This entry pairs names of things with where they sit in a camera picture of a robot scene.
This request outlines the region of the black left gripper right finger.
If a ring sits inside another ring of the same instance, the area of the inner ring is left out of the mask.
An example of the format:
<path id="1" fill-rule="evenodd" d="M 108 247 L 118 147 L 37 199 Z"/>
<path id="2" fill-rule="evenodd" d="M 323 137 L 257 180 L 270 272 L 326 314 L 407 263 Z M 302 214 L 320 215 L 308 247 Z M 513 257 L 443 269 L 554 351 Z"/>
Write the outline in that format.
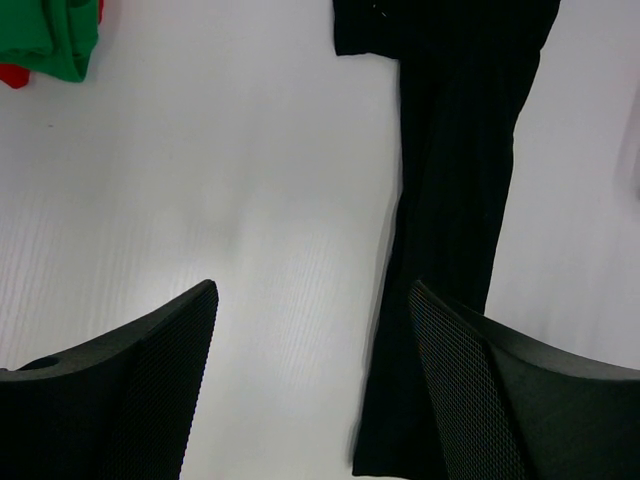
<path id="1" fill-rule="evenodd" d="M 635 479 L 639 374 L 575 355 L 416 282 L 409 306 L 451 479 Z"/>

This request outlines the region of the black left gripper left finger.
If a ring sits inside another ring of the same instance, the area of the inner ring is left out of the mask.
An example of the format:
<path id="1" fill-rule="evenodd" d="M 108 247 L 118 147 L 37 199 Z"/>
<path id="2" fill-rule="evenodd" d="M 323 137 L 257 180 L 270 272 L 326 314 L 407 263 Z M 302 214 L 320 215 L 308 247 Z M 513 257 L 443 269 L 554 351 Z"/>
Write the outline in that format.
<path id="1" fill-rule="evenodd" d="M 218 302 L 204 280 L 137 320 L 2 370 L 2 478 L 179 478 Z"/>

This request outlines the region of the black t shirt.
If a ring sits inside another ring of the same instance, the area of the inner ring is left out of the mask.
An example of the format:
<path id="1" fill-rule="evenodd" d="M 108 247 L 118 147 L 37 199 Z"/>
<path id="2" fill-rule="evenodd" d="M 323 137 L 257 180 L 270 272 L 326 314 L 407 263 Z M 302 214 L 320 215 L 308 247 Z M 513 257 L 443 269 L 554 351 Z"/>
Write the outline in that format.
<path id="1" fill-rule="evenodd" d="M 399 64 L 402 176 L 353 448 L 354 476 L 441 479 L 408 297 L 423 279 L 486 305 L 513 171 L 514 129 L 555 1 L 337 1 L 340 56 Z"/>

